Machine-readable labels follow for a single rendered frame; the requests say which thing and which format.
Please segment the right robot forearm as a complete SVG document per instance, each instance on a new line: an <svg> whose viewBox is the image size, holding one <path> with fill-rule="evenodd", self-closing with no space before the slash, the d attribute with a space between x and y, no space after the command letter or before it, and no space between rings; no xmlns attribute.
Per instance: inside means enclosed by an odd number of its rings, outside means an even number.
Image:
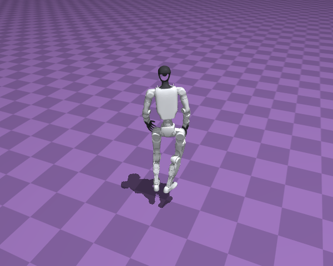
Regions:
<svg viewBox="0 0 333 266"><path fill-rule="evenodd" d="M189 117L190 117L190 111L186 114L183 114L183 127L186 128L187 125L189 125Z"/></svg>

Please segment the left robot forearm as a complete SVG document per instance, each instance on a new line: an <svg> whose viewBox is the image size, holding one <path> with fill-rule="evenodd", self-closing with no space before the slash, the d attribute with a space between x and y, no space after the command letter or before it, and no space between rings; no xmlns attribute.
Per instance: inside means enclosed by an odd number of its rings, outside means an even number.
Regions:
<svg viewBox="0 0 333 266"><path fill-rule="evenodd" d="M150 117L149 117L149 115L144 115L143 112L142 112L142 116L143 116L144 122L147 122L149 124L150 123Z"/></svg>

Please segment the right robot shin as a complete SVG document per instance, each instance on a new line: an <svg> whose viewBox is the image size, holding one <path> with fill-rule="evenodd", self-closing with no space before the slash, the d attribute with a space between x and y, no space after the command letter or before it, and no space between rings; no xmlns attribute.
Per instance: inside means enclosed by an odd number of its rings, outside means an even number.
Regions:
<svg viewBox="0 0 333 266"><path fill-rule="evenodd" d="M169 185L168 187L171 187L171 184L174 180L174 177L176 176L176 174L178 172L178 169L180 167L180 162L181 162L181 158L178 157L175 161L175 164L172 164L172 163L170 164L169 172L168 172L169 177L168 177L168 181L167 181L166 186Z"/></svg>

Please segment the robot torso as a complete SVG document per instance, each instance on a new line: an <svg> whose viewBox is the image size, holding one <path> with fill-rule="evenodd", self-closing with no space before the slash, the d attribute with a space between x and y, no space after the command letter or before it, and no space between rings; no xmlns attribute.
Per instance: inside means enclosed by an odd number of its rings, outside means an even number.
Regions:
<svg viewBox="0 0 333 266"><path fill-rule="evenodd" d="M170 89L161 89L159 87L155 88L155 102L157 113L163 120L160 128L161 136L174 137L175 124L171 119L175 118L178 111L178 91L174 84Z"/></svg>

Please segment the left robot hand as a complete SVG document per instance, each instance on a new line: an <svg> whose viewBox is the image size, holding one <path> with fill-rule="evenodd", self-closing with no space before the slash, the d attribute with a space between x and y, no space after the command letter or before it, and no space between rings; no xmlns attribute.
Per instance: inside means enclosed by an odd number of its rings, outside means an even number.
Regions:
<svg viewBox="0 0 333 266"><path fill-rule="evenodd" d="M150 123L148 124L147 122L145 122L145 124L147 125L147 128L152 132L152 128L154 128L153 126L155 126L154 124L152 124L152 122L155 122L153 120L150 121ZM152 126L153 125L153 126ZM151 128L152 127L152 128Z"/></svg>

